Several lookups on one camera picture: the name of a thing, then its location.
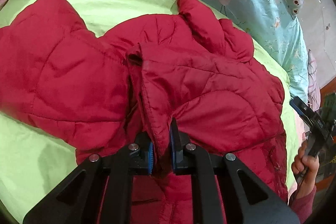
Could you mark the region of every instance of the green bed sheet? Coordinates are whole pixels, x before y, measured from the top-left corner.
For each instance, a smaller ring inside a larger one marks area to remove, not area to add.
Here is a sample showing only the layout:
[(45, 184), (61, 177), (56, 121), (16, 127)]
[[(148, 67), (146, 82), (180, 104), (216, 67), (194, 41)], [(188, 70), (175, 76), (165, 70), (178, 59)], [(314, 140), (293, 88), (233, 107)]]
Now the green bed sheet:
[[(9, 0), (0, 11), (0, 27), (36, 0)], [(115, 25), (144, 14), (176, 14), (176, 0), (68, 0), (97, 37)], [(214, 10), (217, 18), (225, 16)], [(287, 133), (288, 188), (294, 182), (290, 165), (298, 149), (295, 119), (289, 105), (289, 77), (254, 41), (254, 57), (277, 76), (285, 89), (281, 119)], [(42, 130), (0, 114), (0, 200), (22, 223), (25, 214), (76, 166), (74, 148)]]

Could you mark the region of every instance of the floor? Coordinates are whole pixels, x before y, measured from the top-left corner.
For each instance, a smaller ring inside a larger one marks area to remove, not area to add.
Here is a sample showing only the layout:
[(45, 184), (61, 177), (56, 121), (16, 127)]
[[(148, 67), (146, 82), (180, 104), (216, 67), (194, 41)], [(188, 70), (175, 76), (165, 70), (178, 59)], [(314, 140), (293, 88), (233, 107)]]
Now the floor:
[(317, 63), (320, 88), (336, 76), (336, 7), (332, 0), (304, 0), (298, 15), (307, 49)]

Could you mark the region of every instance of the person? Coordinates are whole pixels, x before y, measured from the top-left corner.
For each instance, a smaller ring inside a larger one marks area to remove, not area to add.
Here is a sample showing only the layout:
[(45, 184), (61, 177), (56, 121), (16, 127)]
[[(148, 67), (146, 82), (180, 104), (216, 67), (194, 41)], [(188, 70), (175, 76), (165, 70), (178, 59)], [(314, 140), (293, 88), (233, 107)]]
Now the person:
[(300, 222), (304, 223), (312, 213), (312, 205), (316, 194), (315, 179), (319, 170), (319, 158), (306, 156), (307, 141), (304, 141), (298, 150), (298, 154), (292, 163), (294, 175), (302, 172), (308, 167), (307, 174), (301, 186), (292, 194), (289, 204), (291, 209), (298, 215)]

